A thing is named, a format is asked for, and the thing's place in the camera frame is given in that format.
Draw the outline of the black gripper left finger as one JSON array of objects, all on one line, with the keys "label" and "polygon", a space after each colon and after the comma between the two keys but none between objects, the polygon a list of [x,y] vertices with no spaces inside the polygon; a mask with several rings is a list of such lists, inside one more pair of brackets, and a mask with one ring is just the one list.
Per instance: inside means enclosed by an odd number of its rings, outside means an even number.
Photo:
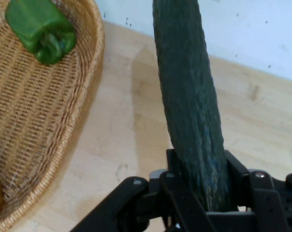
[{"label": "black gripper left finger", "polygon": [[167,232],[214,232],[214,224],[179,176],[179,159],[168,149],[168,168],[150,179],[123,180],[75,227],[73,232],[143,232],[162,218]]}]

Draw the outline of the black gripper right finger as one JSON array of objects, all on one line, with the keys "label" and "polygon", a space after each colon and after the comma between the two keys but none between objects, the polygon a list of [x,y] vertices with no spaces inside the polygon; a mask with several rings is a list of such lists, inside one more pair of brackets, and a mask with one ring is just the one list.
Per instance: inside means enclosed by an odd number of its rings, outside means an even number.
[{"label": "black gripper right finger", "polygon": [[278,180],[268,172],[246,168],[225,150],[234,204],[250,209],[258,232],[292,232],[292,173]]}]

